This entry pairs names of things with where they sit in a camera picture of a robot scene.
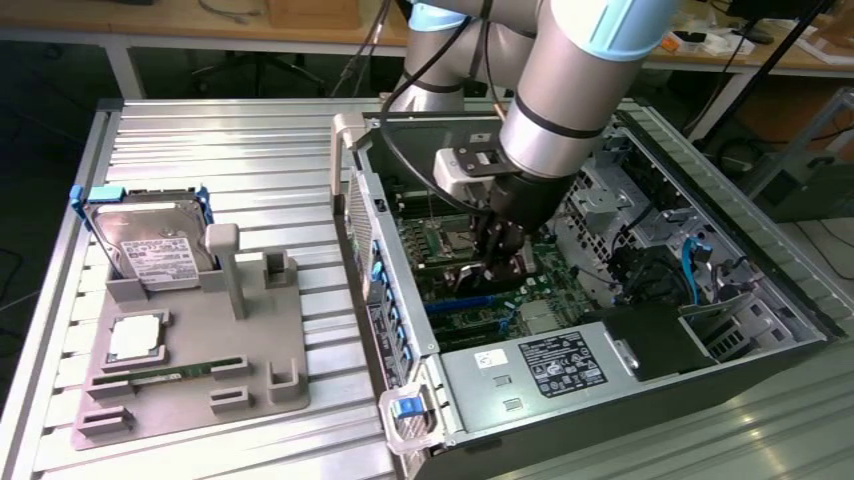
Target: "robotic arm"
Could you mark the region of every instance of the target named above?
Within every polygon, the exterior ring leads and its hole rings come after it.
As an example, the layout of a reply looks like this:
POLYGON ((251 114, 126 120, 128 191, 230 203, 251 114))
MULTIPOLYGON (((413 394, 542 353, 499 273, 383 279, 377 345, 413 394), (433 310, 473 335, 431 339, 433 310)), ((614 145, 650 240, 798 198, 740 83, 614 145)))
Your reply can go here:
POLYGON ((525 271, 525 239, 561 205, 676 9, 677 0, 426 0, 415 5, 405 76, 425 65, 466 16, 485 20, 469 25, 442 61, 398 97, 397 111, 462 110, 463 80, 483 79, 483 22, 503 24, 493 25, 487 48, 498 65, 495 83, 515 87, 517 96, 498 142, 441 150, 434 166, 446 192, 490 207, 491 213, 471 222, 483 259, 479 278, 525 271))

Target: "workbench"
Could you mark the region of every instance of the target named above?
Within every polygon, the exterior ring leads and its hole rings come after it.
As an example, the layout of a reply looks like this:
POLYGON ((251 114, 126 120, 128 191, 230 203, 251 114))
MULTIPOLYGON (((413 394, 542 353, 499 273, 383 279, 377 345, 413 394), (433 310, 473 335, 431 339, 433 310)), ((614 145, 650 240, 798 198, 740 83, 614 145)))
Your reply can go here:
MULTIPOLYGON (((490 110, 490 104, 467 108, 490 110)), ((107 259, 68 209, 0 423, 0 479, 394 478, 330 208, 333 115, 378 109, 378 100, 322 99, 126 101, 99 110, 76 183, 205 183, 215 221, 243 230, 238 260, 281 248, 297 258, 311 404, 74 450, 107 259)), ((345 165, 351 161, 346 154, 345 165)), ((854 343, 841 343, 720 407, 527 467, 514 478, 570 472, 574 480, 849 478, 853 357, 854 343)))
MULTIPOLYGON (((126 99, 146 97, 136 66, 130 55, 134 47, 253 52, 350 55, 365 40, 382 0, 361 0, 362 25, 357 30, 277 29, 266 16, 247 17, 241 25, 203 11, 197 0, 159 0, 152 6, 132 6, 96 0, 8 0, 0 4, 0 40, 96 45, 104 48, 116 82, 126 99)), ((230 0, 234 11, 265 9, 265 0, 230 0)), ((706 18, 708 3, 682 0, 682 12, 706 18)), ((720 24, 728 17, 716 11, 720 24)), ((764 27, 776 37, 773 45, 757 45, 748 56, 737 57, 726 88, 697 123, 690 139, 702 138, 733 100, 760 71, 786 31, 764 27)), ((403 57, 409 40, 406 20, 393 2, 389 21, 375 55, 403 57)), ((705 52, 672 54, 658 48, 645 68, 676 71, 720 72, 729 55, 705 52)), ((854 78, 854 65, 829 65, 798 46, 781 60, 773 75, 854 78)))

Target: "hard drive label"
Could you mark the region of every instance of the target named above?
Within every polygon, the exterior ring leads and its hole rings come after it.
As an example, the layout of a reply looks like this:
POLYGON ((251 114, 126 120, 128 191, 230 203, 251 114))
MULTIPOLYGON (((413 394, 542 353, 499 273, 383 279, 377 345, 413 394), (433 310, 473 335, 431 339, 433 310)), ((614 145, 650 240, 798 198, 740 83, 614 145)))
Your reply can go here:
POLYGON ((602 385, 609 380, 578 332, 519 344, 539 393, 547 398, 602 385))
POLYGON ((122 248, 143 284, 199 278, 199 269, 186 238, 134 240, 122 242, 122 248))

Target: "barcode label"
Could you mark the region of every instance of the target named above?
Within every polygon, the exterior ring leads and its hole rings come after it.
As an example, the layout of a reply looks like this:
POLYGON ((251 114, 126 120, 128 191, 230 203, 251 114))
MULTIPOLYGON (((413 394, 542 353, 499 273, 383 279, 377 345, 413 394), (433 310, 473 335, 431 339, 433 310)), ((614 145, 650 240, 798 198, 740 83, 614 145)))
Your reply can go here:
POLYGON ((197 260, 186 238, 122 242, 122 249, 144 285, 199 278, 197 260))

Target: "green circuit board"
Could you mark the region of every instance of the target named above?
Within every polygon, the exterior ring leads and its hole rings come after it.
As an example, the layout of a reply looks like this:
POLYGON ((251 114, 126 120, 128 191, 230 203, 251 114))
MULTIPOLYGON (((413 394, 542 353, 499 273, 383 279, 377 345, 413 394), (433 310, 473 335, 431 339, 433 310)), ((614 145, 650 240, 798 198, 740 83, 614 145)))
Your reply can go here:
MULTIPOLYGON (((455 299, 442 282, 442 275, 449 268, 473 262, 474 246, 467 222, 465 215, 398 221, 426 305, 455 299)), ((533 302, 543 301, 547 305, 554 314, 547 323, 554 325, 554 329, 575 325, 584 313, 594 309, 557 245, 535 243, 533 251, 538 270, 523 286, 495 294, 487 306, 430 315, 442 351, 541 333, 523 318, 523 306, 533 302)))

